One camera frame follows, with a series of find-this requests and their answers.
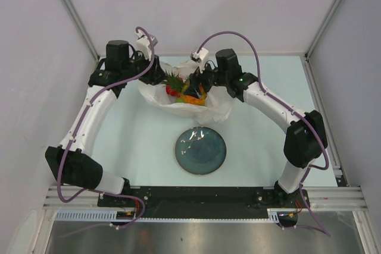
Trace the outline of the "fake pineapple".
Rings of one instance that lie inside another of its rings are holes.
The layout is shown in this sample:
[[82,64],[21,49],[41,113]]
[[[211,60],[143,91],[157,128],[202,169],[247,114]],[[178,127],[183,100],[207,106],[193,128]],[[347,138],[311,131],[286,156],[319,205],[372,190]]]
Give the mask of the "fake pineapple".
[[161,83],[165,86],[166,94],[175,98],[175,103],[205,106],[207,92],[202,84],[199,84],[193,94],[191,90],[188,90],[190,80],[172,72],[165,72],[165,79]]

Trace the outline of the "fake red pepper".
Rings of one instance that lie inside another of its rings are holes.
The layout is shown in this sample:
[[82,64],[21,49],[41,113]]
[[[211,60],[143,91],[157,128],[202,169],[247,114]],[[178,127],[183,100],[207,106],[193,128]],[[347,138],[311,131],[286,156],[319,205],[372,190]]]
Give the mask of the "fake red pepper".
[[177,96],[177,91],[173,89],[171,86],[166,86],[165,91],[170,96],[175,96],[175,97]]

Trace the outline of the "white plastic bag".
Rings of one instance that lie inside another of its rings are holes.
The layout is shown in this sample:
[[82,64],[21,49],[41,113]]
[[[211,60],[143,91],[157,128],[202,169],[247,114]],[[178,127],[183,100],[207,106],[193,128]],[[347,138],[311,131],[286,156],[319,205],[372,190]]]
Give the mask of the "white plastic bag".
[[200,124],[226,121],[234,103],[225,87],[212,87],[207,93],[205,106],[175,103],[175,98],[166,94],[163,84],[153,86],[139,80],[138,89],[150,105],[173,115],[193,118]]

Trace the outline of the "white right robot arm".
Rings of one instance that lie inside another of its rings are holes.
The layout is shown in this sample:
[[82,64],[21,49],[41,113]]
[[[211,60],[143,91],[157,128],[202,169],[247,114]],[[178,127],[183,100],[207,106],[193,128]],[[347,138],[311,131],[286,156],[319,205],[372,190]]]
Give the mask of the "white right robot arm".
[[296,200],[295,191],[306,178],[308,169],[326,152],[323,118],[316,110],[304,112],[271,93],[258,76],[242,70],[234,50],[218,51],[216,60],[216,67],[212,67],[205,48],[191,54],[188,64],[195,69],[188,77],[185,93],[197,98],[212,87],[225,87],[231,98],[253,106],[281,128],[286,136],[283,153],[287,163],[276,182],[278,189],[274,199],[279,206],[288,207]]

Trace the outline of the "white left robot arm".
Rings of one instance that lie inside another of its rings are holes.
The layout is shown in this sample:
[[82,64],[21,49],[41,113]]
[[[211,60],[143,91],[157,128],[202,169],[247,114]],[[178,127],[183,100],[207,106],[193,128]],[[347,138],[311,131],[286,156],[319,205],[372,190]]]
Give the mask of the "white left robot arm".
[[69,132],[58,144],[50,146],[45,159],[59,185],[69,184],[82,190],[111,194],[118,206],[132,198],[129,180],[105,171],[92,159],[100,127],[127,83],[142,80],[158,84],[164,79],[157,44],[153,36],[140,36],[136,46],[125,40],[111,40],[106,56],[90,75],[85,101]]

